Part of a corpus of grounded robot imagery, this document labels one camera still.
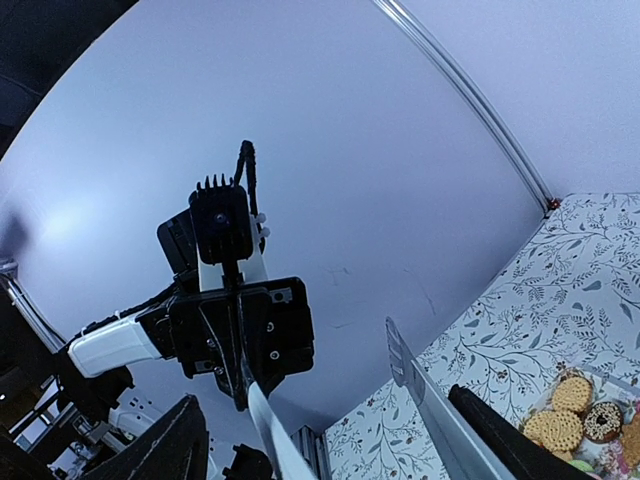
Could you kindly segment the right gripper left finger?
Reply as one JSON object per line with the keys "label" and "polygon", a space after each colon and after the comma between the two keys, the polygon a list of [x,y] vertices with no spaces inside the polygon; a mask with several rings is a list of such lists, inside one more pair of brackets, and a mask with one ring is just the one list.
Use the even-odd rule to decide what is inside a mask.
{"label": "right gripper left finger", "polygon": [[132,444],[85,479],[198,479],[208,473],[209,436],[197,398],[184,396]]}

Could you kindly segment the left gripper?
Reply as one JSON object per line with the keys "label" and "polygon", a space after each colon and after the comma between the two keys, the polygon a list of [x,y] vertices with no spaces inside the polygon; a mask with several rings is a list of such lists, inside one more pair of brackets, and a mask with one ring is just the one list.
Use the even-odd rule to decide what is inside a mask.
{"label": "left gripper", "polygon": [[178,297],[168,316],[184,375],[213,374],[238,412],[249,408],[253,383],[269,395],[314,365],[311,309],[298,277]]}

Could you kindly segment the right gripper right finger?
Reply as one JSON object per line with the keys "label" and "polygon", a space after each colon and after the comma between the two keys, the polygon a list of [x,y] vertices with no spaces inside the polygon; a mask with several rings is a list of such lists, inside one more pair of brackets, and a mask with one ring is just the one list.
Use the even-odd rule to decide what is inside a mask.
{"label": "right gripper right finger", "polygon": [[574,479],[575,468],[520,433],[466,387],[454,385],[448,400],[516,479]]}

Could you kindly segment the metal tongs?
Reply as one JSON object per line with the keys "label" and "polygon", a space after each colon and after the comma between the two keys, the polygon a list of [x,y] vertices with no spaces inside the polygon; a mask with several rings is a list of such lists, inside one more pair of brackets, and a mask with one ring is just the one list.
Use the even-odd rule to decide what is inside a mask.
{"label": "metal tongs", "polygon": [[249,412],[278,479],[508,479],[488,444],[429,377],[392,319],[392,380],[313,442],[312,467],[257,385]]}

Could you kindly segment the floral cookie tray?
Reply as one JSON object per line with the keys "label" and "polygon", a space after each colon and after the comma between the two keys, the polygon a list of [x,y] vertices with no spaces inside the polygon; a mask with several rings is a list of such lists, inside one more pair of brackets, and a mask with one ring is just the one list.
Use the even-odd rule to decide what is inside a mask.
{"label": "floral cookie tray", "polygon": [[639,477],[639,389],[593,369],[566,369],[519,427],[596,479]]}

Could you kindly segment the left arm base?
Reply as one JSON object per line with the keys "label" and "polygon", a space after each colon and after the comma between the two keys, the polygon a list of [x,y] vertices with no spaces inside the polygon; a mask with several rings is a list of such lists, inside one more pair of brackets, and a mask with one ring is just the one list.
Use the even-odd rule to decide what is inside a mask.
{"label": "left arm base", "polygon": [[232,447],[235,457],[230,467],[222,470],[226,480],[272,480],[274,470],[265,453],[245,444]]}

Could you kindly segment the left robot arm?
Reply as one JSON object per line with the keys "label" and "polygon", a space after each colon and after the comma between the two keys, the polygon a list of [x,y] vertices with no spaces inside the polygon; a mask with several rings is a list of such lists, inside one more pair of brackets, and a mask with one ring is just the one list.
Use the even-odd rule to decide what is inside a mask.
{"label": "left robot arm", "polygon": [[200,293],[175,291],[149,309],[93,325],[56,355],[67,398],[93,420],[119,407],[132,387],[127,368],[175,359],[192,379],[211,374],[240,412],[257,384],[269,395],[284,379],[314,365],[314,333],[298,277]]}

